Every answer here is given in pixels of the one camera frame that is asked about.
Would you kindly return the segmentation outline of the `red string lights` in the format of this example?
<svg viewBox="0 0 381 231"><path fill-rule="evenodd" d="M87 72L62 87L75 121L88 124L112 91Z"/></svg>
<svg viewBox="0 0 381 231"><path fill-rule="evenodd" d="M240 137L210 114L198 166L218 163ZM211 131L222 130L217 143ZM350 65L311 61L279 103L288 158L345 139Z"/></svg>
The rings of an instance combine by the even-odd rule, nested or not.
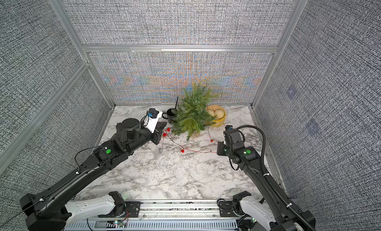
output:
<svg viewBox="0 0 381 231"><path fill-rule="evenodd" d="M197 154L216 154L216 146L218 140L210 134L211 127L208 127L201 133L192 135L187 140L186 135L176 136L173 134L171 127L166 127L162 132L160 141L159 153L164 151L175 151L180 154L187 152Z"/></svg>

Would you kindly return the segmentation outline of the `small green christmas tree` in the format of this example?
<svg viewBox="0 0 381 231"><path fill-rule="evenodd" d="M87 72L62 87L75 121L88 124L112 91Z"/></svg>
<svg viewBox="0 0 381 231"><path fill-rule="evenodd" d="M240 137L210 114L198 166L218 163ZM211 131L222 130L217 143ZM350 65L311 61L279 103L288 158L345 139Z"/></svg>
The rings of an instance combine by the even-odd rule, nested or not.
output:
<svg viewBox="0 0 381 231"><path fill-rule="evenodd" d="M194 134L214 125L216 116L207 111L207 106L216 97L217 95L204 85L193 84L191 90L184 89L184 95L171 128L172 133L176 136L185 134L187 140L190 140Z"/></svg>

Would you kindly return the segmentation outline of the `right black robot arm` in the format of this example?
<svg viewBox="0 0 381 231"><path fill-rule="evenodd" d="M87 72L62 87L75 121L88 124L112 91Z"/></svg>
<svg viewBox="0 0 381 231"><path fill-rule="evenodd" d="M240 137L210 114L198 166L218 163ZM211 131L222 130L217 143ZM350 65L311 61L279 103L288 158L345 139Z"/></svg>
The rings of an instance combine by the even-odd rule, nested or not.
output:
<svg viewBox="0 0 381 231"><path fill-rule="evenodd" d="M263 138L262 150L245 146L241 127L228 125L224 141L218 142L217 154L227 156L231 165L236 164L255 184L267 207L256 201L249 192L233 196L232 206L236 215L251 217L267 231L313 231L316 219L310 211L303 211L289 198L265 166L266 136L258 127Z"/></svg>

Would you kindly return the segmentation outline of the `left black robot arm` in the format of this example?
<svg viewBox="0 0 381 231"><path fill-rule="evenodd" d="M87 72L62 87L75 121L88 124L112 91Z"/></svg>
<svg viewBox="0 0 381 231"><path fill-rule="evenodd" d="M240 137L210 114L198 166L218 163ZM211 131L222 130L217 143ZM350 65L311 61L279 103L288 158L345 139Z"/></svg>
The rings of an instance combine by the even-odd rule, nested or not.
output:
<svg viewBox="0 0 381 231"><path fill-rule="evenodd" d="M73 201L91 182L111 171L148 142L159 144L166 122L149 119L148 126L135 118L116 125L116 134L63 179L38 193L20 199L30 231L62 231L68 225L94 216L123 215L125 202L118 192L102 198Z"/></svg>

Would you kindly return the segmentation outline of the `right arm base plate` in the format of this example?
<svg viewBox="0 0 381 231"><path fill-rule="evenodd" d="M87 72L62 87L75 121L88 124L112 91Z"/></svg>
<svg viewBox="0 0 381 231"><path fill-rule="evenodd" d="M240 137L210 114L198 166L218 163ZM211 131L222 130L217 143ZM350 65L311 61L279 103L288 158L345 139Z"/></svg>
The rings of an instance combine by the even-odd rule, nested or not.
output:
<svg viewBox="0 0 381 231"><path fill-rule="evenodd" d="M218 199L217 206L221 217L244 217L246 214L243 212L238 200L225 200Z"/></svg>

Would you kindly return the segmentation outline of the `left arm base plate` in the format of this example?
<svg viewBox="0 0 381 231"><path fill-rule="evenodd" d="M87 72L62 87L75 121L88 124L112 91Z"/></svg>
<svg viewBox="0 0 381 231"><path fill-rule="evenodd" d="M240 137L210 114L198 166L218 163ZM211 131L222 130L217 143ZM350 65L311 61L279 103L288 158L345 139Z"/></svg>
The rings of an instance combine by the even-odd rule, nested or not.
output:
<svg viewBox="0 0 381 231"><path fill-rule="evenodd" d="M137 218L141 207L140 201L126 201L124 205L117 205L109 214L98 215L98 218Z"/></svg>

